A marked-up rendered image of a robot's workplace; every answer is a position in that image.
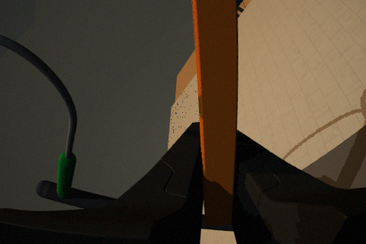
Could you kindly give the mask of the orange handle with grey loop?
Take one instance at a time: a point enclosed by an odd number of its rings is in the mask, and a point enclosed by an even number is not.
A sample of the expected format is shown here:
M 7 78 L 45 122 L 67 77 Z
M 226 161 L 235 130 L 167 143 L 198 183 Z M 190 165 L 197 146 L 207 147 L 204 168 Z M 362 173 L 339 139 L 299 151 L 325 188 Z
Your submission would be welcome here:
M 237 0 L 192 0 L 205 226 L 231 225 L 238 108 Z

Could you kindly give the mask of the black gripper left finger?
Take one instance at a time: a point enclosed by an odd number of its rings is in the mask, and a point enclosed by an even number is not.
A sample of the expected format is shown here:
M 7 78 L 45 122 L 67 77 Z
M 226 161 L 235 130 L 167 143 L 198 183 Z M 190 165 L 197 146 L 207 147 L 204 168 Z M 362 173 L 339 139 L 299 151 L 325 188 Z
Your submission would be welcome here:
M 0 208 L 0 244 L 199 244 L 202 210 L 201 125 L 193 122 L 155 167 L 106 207 Z

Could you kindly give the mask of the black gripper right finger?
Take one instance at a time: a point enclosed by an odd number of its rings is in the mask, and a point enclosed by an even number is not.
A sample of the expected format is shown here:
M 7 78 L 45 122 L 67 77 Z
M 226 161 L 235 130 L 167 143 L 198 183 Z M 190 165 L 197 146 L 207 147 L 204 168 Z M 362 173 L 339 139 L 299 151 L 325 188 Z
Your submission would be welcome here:
M 366 244 L 366 187 L 341 189 L 237 131 L 237 244 Z

